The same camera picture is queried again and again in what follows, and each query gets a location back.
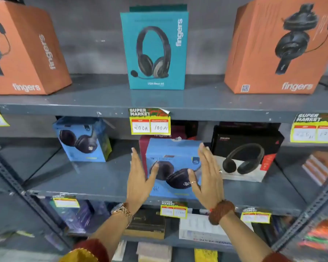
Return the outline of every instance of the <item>hand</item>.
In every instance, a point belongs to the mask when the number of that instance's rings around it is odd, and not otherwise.
[[[203,143],[199,145],[198,155],[202,164],[201,186],[197,184],[196,175],[192,169],[188,169],[188,177],[192,186],[193,193],[199,202],[207,209],[213,209],[224,199],[223,181],[219,173],[220,167],[216,162],[209,147]]]
[[[154,186],[154,181],[156,180],[156,176],[159,169],[159,164],[156,163],[152,167],[151,175],[148,180],[146,180],[146,176],[142,167],[142,163],[135,148],[131,148],[131,166],[130,166],[130,174],[128,179],[128,191],[127,191],[127,200],[128,210],[132,215],[134,215],[138,209],[142,206],[142,204],[148,198],[151,190]]]

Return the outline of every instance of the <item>orange box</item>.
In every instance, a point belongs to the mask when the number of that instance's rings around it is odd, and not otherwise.
[[[0,1],[0,95],[47,95],[71,83],[48,13]]]
[[[238,8],[225,83],[236,94],[312,94],[328,64],[328,0]]]

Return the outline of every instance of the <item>person's left hand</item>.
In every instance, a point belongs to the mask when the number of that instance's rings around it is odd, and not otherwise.
[[[131,148],[131,167],[128,179],[128,191],[127,191],[127,208],[134,215],[142,204],[148,198],[153,186],[154,181],[159,169],[159,164],[156,163],[152,167],[151,175],[146,180],[146,176],[142,167],[142,163],[135,148]]]

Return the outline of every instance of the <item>forearm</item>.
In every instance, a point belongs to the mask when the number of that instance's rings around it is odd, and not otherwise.
[[[117,250],[120,238],[128,225],[128,218],[119,213],[111,215],[90,238],[99,239],[106,248],[109,261]]]
[[[219,222],[242,262],[261,262],[272,249],[232,211]]]

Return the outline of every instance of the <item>person's right hand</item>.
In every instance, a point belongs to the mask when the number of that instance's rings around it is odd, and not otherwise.
[[[211,210],[224,199],[223,181],[222,176],[219,173],[220,167],[209,147],[205,147],[203,143],[199,145],[198,155],[202,167],[201,186],[199,187],[197,184],[196,175],[192,169],[188,169],[188,177],[192,190],[199,202],[207,210]]]

